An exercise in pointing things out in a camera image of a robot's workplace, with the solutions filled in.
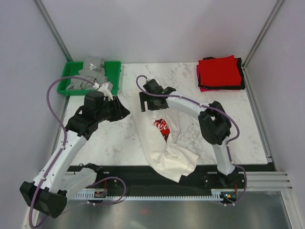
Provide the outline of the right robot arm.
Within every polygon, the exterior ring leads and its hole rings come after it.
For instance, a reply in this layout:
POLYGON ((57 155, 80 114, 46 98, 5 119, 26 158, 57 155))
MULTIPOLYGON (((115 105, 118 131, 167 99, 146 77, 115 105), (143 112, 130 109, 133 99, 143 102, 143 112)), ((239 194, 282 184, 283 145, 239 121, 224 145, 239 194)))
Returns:
POLYGON ((174 109, 199 122, 203 139, 212 145, 217 162, 218 182, 228 188, 236 182, 239 168, 233 162, 229 143, 237 139, 240 130, 237 123, 224 111, 218 101, 200 103, 177 92, 172 87, 163 88, 155 79, 147 80, 139 92, 141 111, 174 109))

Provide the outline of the green plastic tray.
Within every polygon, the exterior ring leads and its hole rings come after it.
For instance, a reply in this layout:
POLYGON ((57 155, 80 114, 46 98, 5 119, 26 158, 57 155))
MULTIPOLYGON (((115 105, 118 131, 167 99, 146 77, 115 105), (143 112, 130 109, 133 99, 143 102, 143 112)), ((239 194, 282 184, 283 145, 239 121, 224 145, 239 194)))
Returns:
MULTIPOLYGON (((83 68, 83 62, 66 62, 61 77, 75 76, 78 71, 83 68)), ((121 74, 121 62, 120 61, 106 61, 104 64, 105 76, 108 81, 112 83, 113 87, 111 93, 117 95, 119 91, 119 82, 121 74)), ((86 95, 92 90, 67 90, 71 79, 65 79, 59 82, 57 86, 57 92, 65 96, 80 96, 86 95)))

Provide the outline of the white Coca-Cola t-shirt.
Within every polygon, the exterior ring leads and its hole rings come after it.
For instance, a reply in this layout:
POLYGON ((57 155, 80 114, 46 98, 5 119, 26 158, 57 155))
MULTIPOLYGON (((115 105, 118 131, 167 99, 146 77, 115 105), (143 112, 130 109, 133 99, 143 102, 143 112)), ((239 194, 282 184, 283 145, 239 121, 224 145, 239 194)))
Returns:
POLYGON ((161 176, 177 183, 181 176, 191 174, 199 155, 176 144, 181 130, 177 111, 142 112, 139 105, 130 108, 148 164, 161 176))

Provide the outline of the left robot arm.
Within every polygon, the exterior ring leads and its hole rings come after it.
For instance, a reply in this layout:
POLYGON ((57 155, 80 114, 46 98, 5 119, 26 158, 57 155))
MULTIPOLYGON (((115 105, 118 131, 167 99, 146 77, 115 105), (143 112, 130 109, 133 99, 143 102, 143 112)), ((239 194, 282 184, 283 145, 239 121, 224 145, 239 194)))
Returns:
POLYGON ((55 219, 76 193, 86 187, 101 187, 105 181, 104 175, 100 173, 102 167, 92 163, 84 165, 72 177, 66 180, 63 178, 78 152, 98 129, 99 123, 119 121, 129 114, 130 111, 116 95, 109 99, 99 91, 86 94, 84 104, 64 127, 61 146, 32 182, 22 183, 20 192, 27 205, 55 219))

